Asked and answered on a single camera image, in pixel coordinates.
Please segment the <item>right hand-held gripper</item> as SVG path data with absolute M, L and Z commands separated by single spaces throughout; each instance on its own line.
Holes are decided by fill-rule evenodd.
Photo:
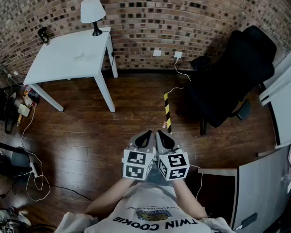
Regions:
M 190 168 L 189 158 L 188 154 L 180 148 L 178 139 L 168 132 L 158 130 L 156 145 L 158 154 L 161 154 L 158 159 L 158 169 L 163 177 L 167 181 L 185 179 Z

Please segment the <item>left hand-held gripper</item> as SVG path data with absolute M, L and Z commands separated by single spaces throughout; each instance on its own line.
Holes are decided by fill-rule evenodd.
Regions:
M 145 180 L 152 169 L 156 147 L 154 133 L 150 130 L 138 133 L 129 140 L 124 149 L 123 177 L 134 180 Z

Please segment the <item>person's left forearm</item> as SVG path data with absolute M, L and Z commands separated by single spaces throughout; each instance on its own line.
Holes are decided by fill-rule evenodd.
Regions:
M 133 183 L 133 179 L 121 178 L 106 192 L 92 201 L 84 213 L 97 218 L 105 218 L 115 209 Z

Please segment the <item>person's right forearm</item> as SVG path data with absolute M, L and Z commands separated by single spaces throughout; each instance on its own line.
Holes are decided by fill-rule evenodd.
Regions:
M 183 179 L 172 181 L 178 206 L 191 217 L 199 220 L 207 218 L 205 208 L 197 201 Z

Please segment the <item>yellow black striped tape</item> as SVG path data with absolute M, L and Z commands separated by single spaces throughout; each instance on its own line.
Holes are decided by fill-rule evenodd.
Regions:
M 165 113 L 166 113 L 166 128 L 167 128 L 168 133 L 172 133 L 170 108 L 169 108 L 167 92 L 164 93 L 164 104 L 165 104 Z

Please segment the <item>person's white printed t-shirt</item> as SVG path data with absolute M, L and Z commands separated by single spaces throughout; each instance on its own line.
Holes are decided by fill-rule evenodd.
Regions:
M 105 219 L 68 212 L 55 233 L 234 233 L 219 218 L 194 219 L 176 203 L 170 186 L 138 183 Z

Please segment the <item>black office chair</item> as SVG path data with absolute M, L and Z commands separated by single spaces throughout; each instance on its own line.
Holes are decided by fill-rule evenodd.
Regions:
M 276 50 L 257 26 L 234 30 L 218 61 L 211 63 L 209 57 L 200 56 L 190 62 L 195 74 L 184 88 L 187 106 L 176 114 L 195 115 L 201 135 L 206 134 L 207 125 L 217 128 L 229 117 L 239 117 L 239 102 L 274 75 Z

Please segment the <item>grey desk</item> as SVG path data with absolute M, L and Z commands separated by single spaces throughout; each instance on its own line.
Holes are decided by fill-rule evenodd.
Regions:
M 238 168 L 200 168 L 202 201 L 210 217 L 225 217 L 236 233 L 262 233 L 284 212 L 290 197 L 290 145 L 259 153 L 259 159 Z M 255 222 L 241 223 L 257 213 Z

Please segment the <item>white square table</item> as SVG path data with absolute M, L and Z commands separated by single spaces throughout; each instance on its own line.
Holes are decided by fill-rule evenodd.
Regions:
M 102 75 L 104 55 L 107 53 L 111 62 L 113 76 L 117 78 L 117 66 L 111 41 L 111 28 L 102 28 L 103 33 L 93 36 L 92 30 L 69 33 L 51 39 L 44 44 L 34 59 L 24 85 L 29 85 L 43 99 L 62 112 L 64 108 L 48 95 L 40 83 L 76 79 L 94 78 L 98 88 L 113 113 L 115 106 Z

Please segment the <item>black phone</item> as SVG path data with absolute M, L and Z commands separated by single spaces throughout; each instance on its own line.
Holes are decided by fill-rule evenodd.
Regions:
M 254 213 L 250 217 L 246 218 L 245 220 L 242 221 L 241 223 L 241 229 L 247 227 L 248 225 L 252 224 L 257 220 L 258 214 Z

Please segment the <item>pile of snack packets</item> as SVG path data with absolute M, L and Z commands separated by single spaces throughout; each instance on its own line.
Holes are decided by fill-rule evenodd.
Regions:
M 40 100 L 39 94 L 34 91 L 29 85 L 25 85 L 25 90 L 22 96 L 27 107 L 35 108 Z

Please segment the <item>white box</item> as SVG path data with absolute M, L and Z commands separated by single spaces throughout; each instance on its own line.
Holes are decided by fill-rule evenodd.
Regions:
M 24 105 L 24 104 L 20 104 L 19 105 L 19 108 L 18 108 L 18 110 L 17 110 L 17 112 L 19 113 L 19 114 L 21 114 L 22 116 L 24 116 L 24 117 L 27 117 L 28 115 L 29 115 L 29 113 L 30 113 L 30 108 L 28 108 L 26 105 Z

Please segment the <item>white door panel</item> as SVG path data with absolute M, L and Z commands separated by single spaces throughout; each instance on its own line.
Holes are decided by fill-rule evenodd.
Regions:
M 275 68 L 272 78 L 264 82 L 266 89 L 259 95 L 262 106 L 271 111 L 276 148 L 291 142 L 291 51 Z

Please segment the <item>white table lamp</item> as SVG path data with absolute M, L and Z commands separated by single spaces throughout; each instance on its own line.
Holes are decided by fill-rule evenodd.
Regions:
M 99 36 L 103 33 L 98 28 L 97 22 L 106 16 L 106 12 L 100 0 L 84 0 L 81 2 L 81 23 L 92 23 L 94 31 L 92 36 Z

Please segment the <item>black patterned tumbler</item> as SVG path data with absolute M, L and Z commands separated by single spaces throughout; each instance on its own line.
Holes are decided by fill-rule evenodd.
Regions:
M 42 27 L 38 30 L 38 35 L 39 37 L 42 39 L 43 43 L 46 45 L 50 44 L 50 40 L 49 37 L 46 33 L 47 27 Z

